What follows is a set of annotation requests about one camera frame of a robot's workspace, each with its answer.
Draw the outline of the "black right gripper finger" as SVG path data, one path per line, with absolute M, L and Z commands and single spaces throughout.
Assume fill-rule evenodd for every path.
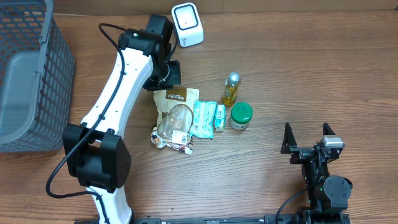
M 335 135 L 335 133 L 333 132 L 333 130 L 330 128 L 328 123 L 324 123 L 323 124 L 323 135 L 327 136 L 327 135 Z
M 285 129 L 284 129 L 284 139 L 282 142 L 281 154 L 291 154 L 292 149 L 297 148 L 297 143 L 292 131 L 292 128 L 289 123 L 285 124 Z

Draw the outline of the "brown snack packet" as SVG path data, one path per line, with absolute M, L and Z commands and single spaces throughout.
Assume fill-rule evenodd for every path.
M 192 154 L 194 102 L 200 91 L 194 88 L 175 87 L 154 92 L 158 112 L 157 126 L 151 133 L 151 141 L 158 148 L 169 147 L 184 154 Z

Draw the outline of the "teal white snack packet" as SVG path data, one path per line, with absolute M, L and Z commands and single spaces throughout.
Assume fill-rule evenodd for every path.
M 213 139 L 213 121 L 216 106 L 217 102 L 215 101 L 196 100 L 194 102 L 193 125 L 190 130 L 191 136 Z

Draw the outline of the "green lid white jar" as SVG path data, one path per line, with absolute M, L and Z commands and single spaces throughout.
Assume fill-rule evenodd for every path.
M 253 110 L 248 103 L 236 103 L 231 109 L 229 124 L 236 130 L 244 130 L 248 127 L 252 116 Z

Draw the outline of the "teal tissue pack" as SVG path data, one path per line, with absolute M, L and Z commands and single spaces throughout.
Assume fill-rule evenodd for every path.
M 214 127 L 216 131 L 223 132 L 226 124 L 226 108 L 225 105 L 217 105 Z

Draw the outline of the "silver round ball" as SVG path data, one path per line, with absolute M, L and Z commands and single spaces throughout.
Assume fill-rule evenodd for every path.
M 226 107 L 231 107 L 234 105 L 240 83 L 241 77 L 238 72 L 231 72 L 226 78 L 224 84 L 224 93 L 222 96 L 222 102 Z

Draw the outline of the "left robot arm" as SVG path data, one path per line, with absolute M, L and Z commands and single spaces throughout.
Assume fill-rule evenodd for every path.
M 69 174 L 92 196 L 99 213 L 96 223 L 132 223 L 124 184 L 131 156 L 123 141 L 126 124 L 141 89 L 168 90 L 181 84 L 178 61 L 170 58 L 176 46 L 170 43 L 174 25 L 167 17 L 153 14 L 145 29 L 123 29 L 113 42 L 117 55 L 95 105 L 79 125 L 63 131 Z

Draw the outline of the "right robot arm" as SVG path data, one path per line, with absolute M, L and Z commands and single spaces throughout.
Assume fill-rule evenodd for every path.
M 285 124 L 284 140 L 280 152 L 291 155 L 291 164 L 300 164 L 306 188 L 287 199 L 278 209 L 275 222 L 280 222 L 283 208 L 295 198 L 306 193 L 309 207 L 301 208 L 289 216 L 287 223 L 350 223 L 348 199 L 352 182 L 342 176 L 330 175 L 328 164 L 339 159 L 345 144 L 328 123 L 323 124 L 323 136 L 312 147 L 298 147 L 292 128 Z

